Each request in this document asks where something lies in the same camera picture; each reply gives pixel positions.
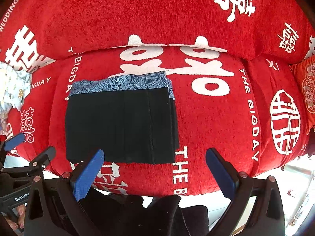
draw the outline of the blue gripper pad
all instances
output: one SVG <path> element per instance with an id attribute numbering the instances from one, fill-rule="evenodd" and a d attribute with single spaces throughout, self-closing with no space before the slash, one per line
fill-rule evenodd
<path id="1" fill-rule="evenodd" d="M 236 186 L 226 171 L 224 165 L 216 156 L 216 154 L 211 150 L 208 149 L 206 153 L 206 163 L 215 178 L 216 182 L 218 183 L 223 195 L 225 198 L 229 198 L 230 200 L 234 199 Z"/>
<path id="2" fill-rule="evenodd" d="M 104 152 L 98 150 L 73 185 L 73 195 L 77 201 L 86 197 L 94 179 L 104 164 Z"/>
<path id="3" fill-rule="evenodd" d="M 19 144 L 23 143 L 25 141 L 25 135 L 23 133 L 17 134 L 13 138 L 10 138 L 7 140 L 4 144 L 4 150 L 5 151 L 11 151 L 14 148 L 16 148 Z"/>

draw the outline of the blue floral fabric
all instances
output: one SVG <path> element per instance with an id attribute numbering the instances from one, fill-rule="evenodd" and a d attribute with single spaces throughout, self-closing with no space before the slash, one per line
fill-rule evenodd
<path id="1" fill-rule="evenodd" d="M 99 81 L 77 81 L 72 84 L 69 96 L 102 91 L 145 90 L 164 87 L 168 87 L 169 97 L 175 100 L 172 82 L 166 78 L 165 71 L 144 75 L 120 75 Z"/>

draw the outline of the screw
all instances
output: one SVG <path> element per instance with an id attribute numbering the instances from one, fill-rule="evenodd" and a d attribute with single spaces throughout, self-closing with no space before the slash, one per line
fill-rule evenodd
<path id="1" fill-rule="evenodd" d="M 269 176 L 268 178 L 269 178 L 269 180 L 270 180 L 271 182 L 275 182 L 275 181 L 276 181 L 276 179 L 275 179 L 273 176 Z"/>
<path id="2" fill-rule="evenodd" d="M 35 182 L 38 182 L 40 179 L 41 179 L 40 176 L 35 176 L 35 177 L 34 177 L 34 181 L 35 181 Z"/>
<path id="3" fill-rule="evenodd" d="M 70 172 L 65 172 L 62 174 L 62 178 L 67 179 L 71 176 Z"/>
<path id="4" fill-rule="evenodd" d="M 247 173 L 244 172 L 244 171 L 241 171 L 241 172 L 239 173 L 239 175 L 240 175 L 242 178 L 247 178 L 247 177 L 248 177 Z"/>

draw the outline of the human hand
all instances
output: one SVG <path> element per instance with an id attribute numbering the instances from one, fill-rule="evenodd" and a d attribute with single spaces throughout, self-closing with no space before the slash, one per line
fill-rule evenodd
<path id="1" fill-rule="evenodd" d="M 16 208 L 16 210 L 19 213 L 19 220 L 18 220 L 18 225 L 16 223 L 14 223 L 13 221 L 11 221 L 8 217 L 4 217 L 5 220 L 7 220 L 8 224 L 10 225 L 10 227 L 13 230 L 17 230 L 19 227 L 21 229 L 24 228 L 24 219 L 25 219 L 25 210 L 26 210 L 26 206 L 23 204 L 21 206 L 18 206 Z"/>

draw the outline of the orange pillow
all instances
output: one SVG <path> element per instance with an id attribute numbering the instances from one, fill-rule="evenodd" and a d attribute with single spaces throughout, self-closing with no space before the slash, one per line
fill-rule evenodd
<path id="1" fill-rule="evenodd" d="M 315 55 L 289 67 L 304 96 L 309 134 L 310 129 L 315 126 Z"/>

